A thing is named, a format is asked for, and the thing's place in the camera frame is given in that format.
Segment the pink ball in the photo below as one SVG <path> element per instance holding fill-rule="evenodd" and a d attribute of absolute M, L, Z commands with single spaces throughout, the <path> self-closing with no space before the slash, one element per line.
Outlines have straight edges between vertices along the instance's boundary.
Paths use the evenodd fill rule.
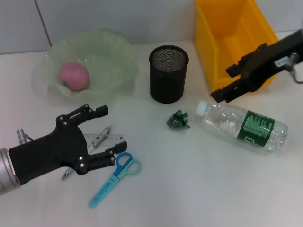
<path fill-rule="evenodd" d="M 67 63 L 60 70 L 61 83 L 72 91 L 80 91 L 89 85 L 89 72 L 78 63 Z"/>

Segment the white tabletop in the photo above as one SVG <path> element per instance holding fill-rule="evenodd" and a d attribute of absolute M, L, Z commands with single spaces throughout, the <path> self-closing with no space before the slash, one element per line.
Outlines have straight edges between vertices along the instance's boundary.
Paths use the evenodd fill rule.
<path fill-rule="evenodd" d="M 164 105 L 149 95 L 150 52 L 161 44 L 136 45 L 139 75 L 115 97 L 88 103 L 108 105 L 109 115 L 84 123 L 84 133 L 112 124 L 126 135 L 128 152 L 142 163 L 95 208 L 93 194 L 116 169 L 95 170 L 61 182 L 63 168 L 0 197 L 0 225 L 23 227 L 302 227 L 303 87 L 286 73 L 232 104 L 286 123 L 279 154 L 262 155 L 202 131 L 193 121 L 199 100 L 211 100 L 191 41 L 173 42 L 190 57 L 181 100 Z M 16 129 L 32 138 L 49 134 L 57 116 L 83 102 L 64 99 L 39 83 L 44 52 L 0 55 L 0 146 L 18 145 Z M 303 74 L 303 65 L 297 67 Z M 188 111 L 191 128 L 171 131 L 166 120 Z"/>

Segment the blue scissors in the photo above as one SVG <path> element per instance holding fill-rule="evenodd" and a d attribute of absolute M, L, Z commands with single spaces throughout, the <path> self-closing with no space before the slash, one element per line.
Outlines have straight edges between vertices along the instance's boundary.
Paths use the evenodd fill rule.
<path fill-rule="evenodd" d="M 119 164 L 119 159 L 122 156 L 129 156 L 129 159 L 123 164 Z M 136 175 L 141 170 L 141 163 L 138 159 L 133 158 L 130 153 L 124 152 L 118 155 L 116 159 L 117 169 L 111 175 L 111 177 L 105 182 L 105 184 L 100 188 L 100 190 L 94 195 L 94 197 L 89 201 L 90 207 L 96 207 L 107 194 L 127 175 Z M 139 167 L 135 171 L 128 171 L 133 163 L 138 163 Z"/>

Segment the robotic hand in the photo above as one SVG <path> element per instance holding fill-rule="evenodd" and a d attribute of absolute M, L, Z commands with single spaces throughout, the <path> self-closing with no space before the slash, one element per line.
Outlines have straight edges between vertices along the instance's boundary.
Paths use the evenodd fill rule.
<path fill-rule="evenodd" d="M 302 84 L 296 79 L 294 66 L 303 61 L 303 32 L 299 30 L 279 42 L 268 46 L 262 44 L 257 50 L 241 58 L 238 64 L 227 68 L 226 72 L 234 78 L 241 77 L 230 85 L 211 93 L 219 103 L 227 103 L 247 92 L 257 91 L 271 76 L 288 71 L 295 83 Z"/>
<path fill-rule="evenodd" d="M 54 131 L 47 136 L 33 140 L 18 131 L 21 145 L 9 151 L 0 149 L 0 195 L 63 166 L 73 168 L 79 175 L 114 166 L 114 154 L 126 151 L 126 141 L 105 152 L 89 155 L 84 135 L 78 128 L 87 120 L 105 115 L 108 115 L 106 105 L 93 111 L 85 104 L 67 115 L 58 116 Z"/>

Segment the white wall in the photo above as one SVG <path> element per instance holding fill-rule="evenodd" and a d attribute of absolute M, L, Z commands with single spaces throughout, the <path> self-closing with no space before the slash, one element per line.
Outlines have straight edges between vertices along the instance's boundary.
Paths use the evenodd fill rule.
<path fill-rule="evenodd" d="M 194 0 L 38 0 L 52 43 L 80 30 L 105 29 L 133 44 L 194 37 Z"/>
<path fill-rule="evenodd" d="M 0 54 L 48 48 L 34 0 L 0 0 Z"/>
<path fill-rule="evenodd" d="M 302 28 L 303 0 L 255 0 L 276 32 Z"/>

